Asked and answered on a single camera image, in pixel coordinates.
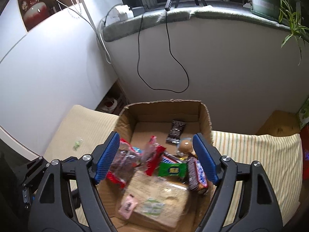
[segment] striped cloth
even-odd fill
[[[234,161],[251,164],[258,160],[275,191],[283,225],[296,212],[302,186],[302,144],[299,134],[289,137],[271,135],[244,135],[212,131],[213,146],[222,155]],[[235,191],[224,225],[233,222],[242,182],[236,182]]]

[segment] black snack wrapper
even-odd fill
[[[186,125],[185,122],[173,120],[172,127],[166,138],[166,142],[178,144],[180,141],[180,135],[182,134],[185,125]]]

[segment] green candy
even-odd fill
[[[185,177],[187,173],[186,163],[160,163],[159,176],[179,176],[181,178]]]

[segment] window sill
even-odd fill
[[[279,24],[275,21],[253,15],[250,9],[242,7],[239,3],[223,2],[223,1],[206,1],[208,6],[197,7],[194,2],[179,3],[178,8],[172,5],[171,10],[167,13],[167,22],[187,21],[191,18],[201,19],[225,19],[245,21],[249,23],[259,24],[266,27],[289,31],[289,27]],[[99,25],[99,32],[103,35],[106,42],[112,42],[120,38],[137,33],[140,28],[141,15],[132,19],[116,22],[104,27]],[[165,23],[164,6],[160,6],[154,10],[147,11],[143,16],[142,30]]]

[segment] beige cushion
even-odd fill
[[[70,156],[80,158],[86,153],[92,153],[95,147],[103,144],[114,130],[118,116],[101,113],[75,105],[61,122],[56,134],[50,142],[44,158],[64,160]],[[82,140],[80,146],[73,149],[75,142]],[[76,189],[76,181],[70,181],[71,189]],[[87,225],[82,207],[76,210],[80,223]]]
[[[289,137],[271,135],[244,135],[212,131],[213,145],[222,155],[234,161],[251,164],[258,160],[275,191],[283,225],[294,215],[299,205],[302,186],[302,143],[299,134]],[[233,222],[241,192],[241,182],[236,187],[224,225]]]

